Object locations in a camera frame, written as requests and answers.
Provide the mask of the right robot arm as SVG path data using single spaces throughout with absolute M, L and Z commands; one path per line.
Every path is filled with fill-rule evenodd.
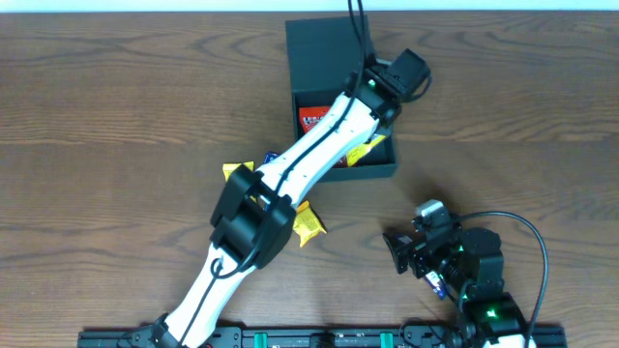
M 472 218 L 512 218 L 537 238 L 543 275 L 531 318 L 526 320 L 505 291 L 505 259 L 498 233 L 483 227 L 465 228 Z M 448 347 L 535 347 L 533 332 L 545 295 L 548 260 L 545 242 L 529 220 L 514 213 L 486 211 L 460 216 L 439 208 L 413 219 L 413 236 L 395 230 L 383 233 L 399 274 L 411 271 L 426 279 L 438 293 L 451 296 L 457 326 L 442 337 Z

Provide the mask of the red Hacks candy bag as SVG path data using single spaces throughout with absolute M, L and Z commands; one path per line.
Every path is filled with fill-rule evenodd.
M 300 107 L 298 119 L 303 134 L 311 131 L 328 113 L 329 106 Z

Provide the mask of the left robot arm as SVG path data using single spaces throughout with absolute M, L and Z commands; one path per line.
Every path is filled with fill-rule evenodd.
M 310 189 L 347 153 L 388 129 L 405 102 L 431 80 L 427 62 L 409 49 L 391 64 L 364 55 L 327 114 L 275 159 L 229 176 L 211 217 L 207 259 L 181 304 L 157 321 L 156 347 L 199 347 L 245 277 L 285 247 L 297 208 Z

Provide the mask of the yellow Hacks candy bag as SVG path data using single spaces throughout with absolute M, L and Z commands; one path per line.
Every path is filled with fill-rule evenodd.
M 354 147 L 345 155 L 346 165 L 355 166 L 363 157 L 368 155 L 376 146 L 387 138 L 386 135 L 374 134 L 368 141 Z

